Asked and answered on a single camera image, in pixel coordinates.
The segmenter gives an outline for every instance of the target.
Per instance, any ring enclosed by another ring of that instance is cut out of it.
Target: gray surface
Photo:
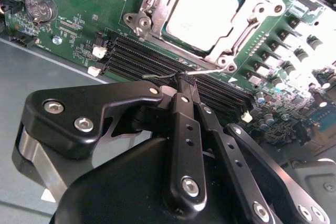
[[[0,224],[49,223],[56,205],[41,200],[44,188],[21,175],[11,155],[26,97],[36,90],[104,83],[85,68],[54,56],[37,56],[0,39]],[[97,166],[119,155],[136,141],[120,139],[99,146],[93,156]]]

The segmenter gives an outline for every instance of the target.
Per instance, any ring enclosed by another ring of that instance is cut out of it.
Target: electrolytic capacitor
[[[256,93],[256,100],[258,103],[264,103],[265,102],[265,97],[262,92],[257,92]]]
[[[299,52],[298,54],[296,54],[296,57],[298,57],[298,59],[302,63],[304,63],[309,58],[309,55],[305,51],[302,51],[302,52]]]
[[[319,82],[319,84],[321,85],[321,88],[327,89],[327,88],[330,87],[330,83],[326,79],[324,79],[322,77],[322,75],[317,74],[317,75],[315,75],[315,78]]]
[[[272,81],[272,84],[277,90],[284,90],[286,88],[286,85],[282,82],[280,78],[275,78]]]
[[[274,123],[274,118],[272,114],[264,115],[264,120],[267,125],[272,125]]]
[[[320,93],[313,94],[313,98],[315,99],[315,103],[320,108],[323,108],[323,107],[327,106],[327,104],[328,104],[326,99]]]
[[[264,119],[259,120],[259,129],[265,130],[267,128],[267,124],[265,123]]]
[[[314,49],[315,51],[318,49],[318,47],[320,47],[321,45],[323,45],[323,42],[320,41],[318,38],[316,37],[312,37],[309,41],[308,41],[308,45]]]
[[[290,78],[297,76],[297,70],[293,65],[286,66],[285,71]]]

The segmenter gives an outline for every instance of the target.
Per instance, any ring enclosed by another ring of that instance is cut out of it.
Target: silver screw head
[[[153,94],[158,94],[158,90],[154,89],[154,88],[150,88],[149,91]]]
[[[88,118],[77,118],[74,122],[74,126],[82,132],[90,132],[93,130],[93,122]]]
[[[191,197],[196,197],[200,193],[198,185],[191,178],[182,180],[182,188]]]
[[[208,114],[211,114],[211,113],[212,113],[211,109],[208,108],[208,107],[204,107],[204,111],[205,111],[206,113],[208,113]]]
[[[44,109],[51,114],[59,114],[64,111],[63,105],[56,101],[46,102]]]
[[[139,25],[143,28],[148,28],[151,25],[151,21],[148,18],[140,18]]]
[[[184,102],[189,102],[189,99],[186,98],[186,97],[181,97],[181,99],[182,99],[182,101],[184,101]]]
[[[323,184],[323,186],[324,186],[324,188],[325,188],[327,191],[329,191],[329,192],[331,192],[331,193],[333,193],[334,191],[336,191],[336,186],[335,186],[333,183],[331,183],[331,182],[325,182],[325,183]]]
[[[299,212],[300,214],[307,220],[307,221],[312,221],[313,220],[313,216],[311,215],[311,213],[307,210],[307,208],[305,208],[302,205],[298,206]]]
[[[52,43],[54,43],[55,45],[61,45],[62,41],[62,38],[56,35],[52,38]]]
[[[326,219],[319,209],[317,209],[316,207],[313,206],[313,207],[311,207],[311,210],[316,215],[316,217],[319,218],[320,221],[325,222]]]
[[[254,202],[253,210],[263,222],[269,222],[269,214],[267,210],[260,203]]]
[[[238,134],[238,135],[241,135],[242,131],[236,127],[233,128],[234,131]]]

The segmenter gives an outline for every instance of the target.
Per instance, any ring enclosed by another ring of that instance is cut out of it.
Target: motherboard
[[[12,41],[118,81],[197,79],[221,123],[314,153],[336,144],[336,0],[2,0]]]

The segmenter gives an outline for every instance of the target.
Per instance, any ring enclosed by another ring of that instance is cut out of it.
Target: metal lever arm
[[[224,134],[215,113],[205,106],[197,106],[200,114],[202,137],[211,141],[209,146],[223,169],[223,176],[232,187],[243,210],[242,223],[282,223],[269,209],[245,159],[233,137]]]
[[[199,122],[194,119],[192,90],[196,85],[188,83],[183,76],[177,84],[179,93],[171,101],[172,156],[164,199],[175,213],[186,219],[195,217],[204,209],[207,195],[201,130]]]
[[[155,106],[162,99],[147,81],[41,90],[27,97],[22,124],[31,137],[63,156],[86,158],[102,137],[105,118],[117,122],[128,108]]]
[[[246,154],[261,192],[284,223],[330,223],[326,212],[238,125],[227,129]]]

